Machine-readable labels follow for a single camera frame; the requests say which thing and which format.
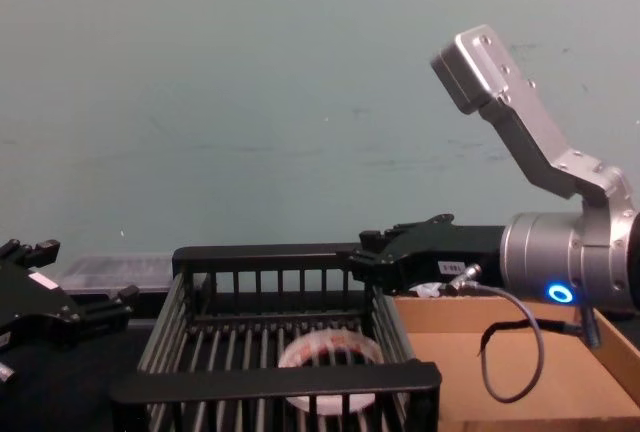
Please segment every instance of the black cable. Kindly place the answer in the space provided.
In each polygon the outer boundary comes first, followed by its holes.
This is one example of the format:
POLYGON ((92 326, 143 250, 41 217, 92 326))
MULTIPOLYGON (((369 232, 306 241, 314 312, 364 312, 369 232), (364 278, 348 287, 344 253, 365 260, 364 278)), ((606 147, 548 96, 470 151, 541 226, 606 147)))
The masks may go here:
POLYGON ((519 300, 517 297, 511 295, 509 292, 506 292, 502 289, 497 289, 495 287, 480 285, 477 282, 472 282, 472 281, 465 282, 461 288, 481 291, 481 292, 485 292, 491 295, 497 295, 499 297, 503 297, 507 299, 509 302, 515 305, 518 309, 520 309, 520 311, 525 315, 525 317, 529 321, 529 324, 531 324, 531 328, 533 329, 534 335, 536 337, 536 344, 538 346, 538 362, 536 364, 536 370, 534 371, 533 377, 531 377, 531 380, 529 381, 529 383, 524 387, 524 389, 522 389, 520 392, 518 392, 515 395, 512 395, 510 397, 503 397, 493 389, 493 386, 489 381, 489 373, 487 368, 487 355, 484 347, 480 349, 480 358, 482 361, 482 380, 484 382, 485 388, 487 389, 487 392, 489 392, 489 395, 491 395, 491 397, 493 397, 495 400, 503 404, 511 404, 513 402, 517 402, 518 400, 522 399, 527 394, 529 394, 529 392, 533 390, 533 388, 536 386, 536 384, 540 380, 540 376, 542 375, 542 368, 544 367, 544 341, 542 338, 542 331, 540 330, 540 326, 538 325, 536 318, 533 316, 533 314, 527 308, 527 306, 524 305, 524 303, 521 300, 519 300))

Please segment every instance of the robotic arm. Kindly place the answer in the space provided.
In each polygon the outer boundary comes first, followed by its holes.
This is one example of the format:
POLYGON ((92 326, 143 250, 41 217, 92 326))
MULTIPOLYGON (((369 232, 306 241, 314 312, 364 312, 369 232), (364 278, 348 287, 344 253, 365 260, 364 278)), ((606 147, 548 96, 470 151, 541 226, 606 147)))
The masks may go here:
POLYGON ((579 306, 587 319, 592 307, 640 309, 640 220, 622 171, 567 144, 491 28, 457 35, 431 64, 458 108, 496 129, 532 184, 566 199, 580 194, 582 213, 523 213, 506 227, 456 226, 442 214, 365 231, 348 259, 354 277, 391 295, 473 280, 579 306))
POLYGON ((638 212, 622 171, 567 144, 490 27, 457 35, 431 64, 463 113, 491 123, 533 185, 583 198, 581 214, 519 214, 504 229, 504 288, 530 300, 640 308, 638 212))

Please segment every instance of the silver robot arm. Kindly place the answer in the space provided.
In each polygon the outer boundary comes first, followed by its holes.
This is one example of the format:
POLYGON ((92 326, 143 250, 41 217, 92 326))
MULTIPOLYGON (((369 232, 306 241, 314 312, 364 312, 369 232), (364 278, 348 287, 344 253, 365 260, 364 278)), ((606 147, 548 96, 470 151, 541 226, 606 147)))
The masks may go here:
POLYGON ((640 226, 622 171, 569 146, 490 27, 457 35, 431 65, 463 113, 491 123, 532 184, 583 198, 582 213, 514 217, 501 244, 505 288, 523 299, 640 308, 640 226))

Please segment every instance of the teal wall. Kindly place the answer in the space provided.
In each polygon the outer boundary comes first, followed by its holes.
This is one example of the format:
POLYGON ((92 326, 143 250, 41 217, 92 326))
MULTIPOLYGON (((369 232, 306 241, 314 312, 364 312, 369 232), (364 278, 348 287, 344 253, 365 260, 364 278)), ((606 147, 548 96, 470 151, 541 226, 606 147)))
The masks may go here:
POLYGON ((577 209, 430 70, 481 23, 569 141, 640 188, 640 0, 0 0, 0 239, 59 238, 60 271, 577 209))

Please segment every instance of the blue led ring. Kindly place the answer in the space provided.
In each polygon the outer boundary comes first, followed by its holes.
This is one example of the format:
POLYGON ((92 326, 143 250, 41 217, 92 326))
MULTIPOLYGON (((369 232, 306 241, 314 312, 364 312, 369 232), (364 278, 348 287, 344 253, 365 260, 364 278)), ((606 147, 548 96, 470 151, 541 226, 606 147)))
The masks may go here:
POLYGON ((561 304, 568 304, 573 300, 571 290, 562 284, 550 285, 547 289, 547 295, 549 295, 552 300, 561 304))

